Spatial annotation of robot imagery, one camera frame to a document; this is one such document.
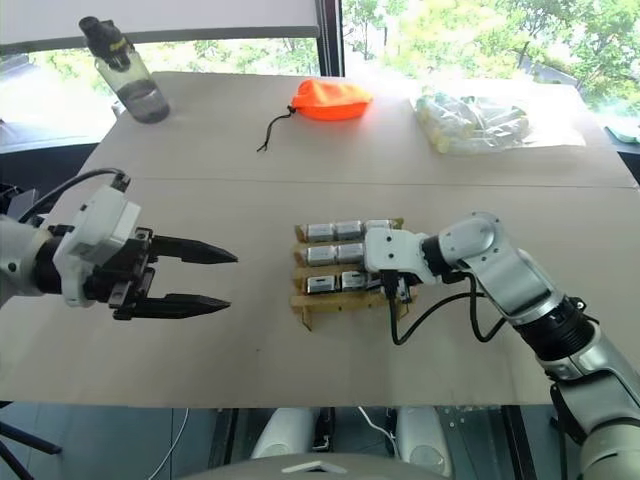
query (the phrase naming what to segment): drawstring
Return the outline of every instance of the drawstring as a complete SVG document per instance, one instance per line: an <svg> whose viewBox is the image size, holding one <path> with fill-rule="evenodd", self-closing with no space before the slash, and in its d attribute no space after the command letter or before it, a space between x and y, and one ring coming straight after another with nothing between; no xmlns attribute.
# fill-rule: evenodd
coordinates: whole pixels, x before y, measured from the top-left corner
<svg viewBox="0 0 640 480"><path fill-rule="evenodd" d="M296 113L296 109L293 108L291 105L287 105L287 110L289 110L289 113L287 113L286 115L280 115L279 117L276 117L273 120L271 120L271 123L269 123L269 126L267 127L267 138L264 139L264 143L258 150L256 150L256 152L259 152L260 150L264 150L265 152L267 151L267 146L269 145L269 139L271 138L271 127L273 127L274 123L276 123L281 118L289 118L291 117L291 115Z"/></svg>

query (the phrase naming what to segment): orange pouch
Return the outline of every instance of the orange pouch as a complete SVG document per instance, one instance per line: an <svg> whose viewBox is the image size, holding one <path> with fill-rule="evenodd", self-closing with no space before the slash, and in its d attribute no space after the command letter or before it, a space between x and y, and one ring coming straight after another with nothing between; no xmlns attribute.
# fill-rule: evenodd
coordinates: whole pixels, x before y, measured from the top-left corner
<svg viewBox="0 0 640 480"><path fill-rule="evenodd" d="M356 85L305 80L298 87L291 106L315 120L348 120L362 116L372 98Z"/></svg>

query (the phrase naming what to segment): cable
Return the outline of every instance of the cable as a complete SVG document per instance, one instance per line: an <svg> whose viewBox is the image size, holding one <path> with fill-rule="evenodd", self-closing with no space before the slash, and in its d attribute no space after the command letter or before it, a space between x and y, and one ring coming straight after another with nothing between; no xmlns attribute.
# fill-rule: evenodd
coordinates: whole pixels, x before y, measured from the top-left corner
<svg viewBox="0 0 640 480"><path fill-rule="evenodd" d="M158 465L158 468L156 468L155 471L151 475L149 475L147 480L153 480L154 478L156 478L158 474L162 471L164 466L167 464L167 461L171 457L173 450L176 448L176 445L178 445L178 441L182 436L182 432L184 431L184 427L187 425L188 419L189 419L189 409L187 408L184 412L184 419L182 420L182 425L180 426L180 430L178 430L178 435L176 435L176 439L173 441L173 444L171 445L171 447L169 447L169 451L162 459L162 462L160 462L160 465Z"/></svg>
<svg viewBox="0 0 640 480"><path fill-rule="evenodd" d="M379 427L375 423L373 423L371 421L371 419L369 418L369 415L367 415L367 412L364 411L364 408L358 407L358 410L360 410L360 413L362 414L362 416L364 417L364 419L367 421L367 423L369 424L369 426L371 428L373 428L374 430L379 431L380 433L382 433L385 437L387 437L389 439L389 441L391 442L391 445L393 446L393 456L397 460L400 460L400 453L398 452L398 445L396 444L396 439L393 438L393 436L389 432L387 432L384 428Z"/></svg>
<svg viewBox="0 0 640 480"><path fill-rule="evenodd" d="M75 186L75 185L77 185L77 184L79 184L81 182L84 182L85 180L87 180L89 178L97 177L98 175L108 175L108 174L116 176L116 181L114 181L115 184L119 183L121 185L128 185L128 183L129 183L129 180L128 180L129 177L127 177L127 174L124 173L122 170L120 170L118 168L99 168L97 170L90 170L90 171L88 171L86 173L78 175L77 177L73 177L73 178L67 180L66 182L58 185L56 188L51 190L44 197L40 198L36 203L31 205L31 207L29 207L29 209L20 216L20 218L18 219L18 222L26 223L27 220L29 220L31 217L33 217L35 214L37 214L38 211L44 205L46 205L52 199L55 199L55 198L59 197L64 192L69 190L71 187L73 187L73 186Z"/></svg>
<svg viewBox="0 0 640 480"><path fill-rule="evenodd" d="M413 322L413 324L407 329L407 331L402 335L402 337L398 338L398 312L397 312L397 304L395 300L395 295L393 298L389 298L389 318L391 322L391 339L395 345L403 345L409 340L409 337L413 335L413 333L417 330L417 328L424 322L430 315L432 315L436 310L445 305L454 302L456 300L460 300L462 298L469 298L469 320L471 322L471 329L473 330L473 334L476 339L482 343L487 343L496 336L496 334L500 331L502 326L507 322L505 318L501 318L498 322L489 330L489 333L483 335L480 332L480 326L478 324L478 310L477 310L477 299L478 297L486 297L486 295L482 292L478 292L477 289L477 281L475 277L466 272L460 272L454 279L445 280L445 283L455 283L460 281L463 278L467 278L469 280L470 291L465 293L458 293L456 295L451 295L450 297L446 297L440 300L435 305L431 306L426 312L424 312L418 319Z"/></svg>
<svg viewBox="0 0 640 480"><path fill-rule="evenodd" d="M484 297L485 295L484 293L478 292L478 282L476 281L476 277L474 277L471 273L466 272L461 272L460 275L469 280L469 319L471 321L471 329L473 330L473 334L479 342L490 342L493 337L495 337L496 334L500 331L502 326L507 322L507 319L502 317L496 322L491 330L489 330L489 333L483 335L480 331L480 325L478 324L477 297Z"/></svg>
<svg viewBox="0 0 640 480"><path fill-rule="evenodd" d="M267 127L267 136L264 139L264 143L260 145L260 148L258 148L256 152L259 152L261 150L264 150L265 152L267 151L267 147L269 146L269 140L271 139L271 129L273 128L274 123L276 123L278 120L282 120L283 118L289 118L291 117L291 115L296 113L296 109L293 108L291 105L287 105L287 110L289 110L289 113L287 113L286 115L280 115L279 117L276 117L273 120L271 120L271 122L269 123L269 126Z"/></svg>

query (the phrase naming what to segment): orange bag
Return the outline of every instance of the orange bag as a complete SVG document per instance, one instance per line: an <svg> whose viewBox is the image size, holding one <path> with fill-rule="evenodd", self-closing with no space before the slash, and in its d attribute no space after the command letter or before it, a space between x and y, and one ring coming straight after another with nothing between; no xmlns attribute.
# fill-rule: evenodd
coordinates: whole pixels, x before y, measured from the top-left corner
<svg viewBox="0 0 640 480"><path fill-rule="evenodd" d="M289 118L296 112L314 120L339 121L357 118L364 114L373 96L356 85L348 83L323 82L320 80L305 80L298 87L298 93L293 97L291 105L287 106L289 113L274 118L267 127L267 137L260 150L267 150L271 138L273 124L281 118Z"/></svg>

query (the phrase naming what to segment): white robotic arm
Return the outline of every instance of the white robotic arm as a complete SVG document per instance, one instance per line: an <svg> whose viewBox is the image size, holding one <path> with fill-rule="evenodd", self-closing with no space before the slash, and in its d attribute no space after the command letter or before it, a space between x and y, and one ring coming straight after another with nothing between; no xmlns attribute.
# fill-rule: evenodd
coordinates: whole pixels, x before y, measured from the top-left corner
<svg viewBox="0 0 640 480"><path fill-rule="evenodd" d="M583 313L584 303L558 290L526 252L514 248L494 215L473 213L438 235L412 235L367 232L367 269L380 272L386 285L385 276L406 273L424 283L454 272L472 274L554 382L559 420L584 443L584 479L640 478L640 377L599 323ZM417 252L402 251L416 244ZM395 286L390 290L395 296Z"/></svg>
<svg viewBox="0 0 640 480"><path fill-rule="evenodd" d="M90 176L88 172L67 185ZM118 320L186 318L228 307L228 302L202 295L147 296L155 273L150 265L160 256L202 264L236 262L237 258L203 242L162 237L137 227L140 207L124 196L128 183L128 177L126 181L116 178L111 186L100 187L80 207L71 225L40 229L21 223L30 218L35 206L19 221L0 215L0 307L12 296L45 293L61 294L71 307L107 303Z"/></svg>

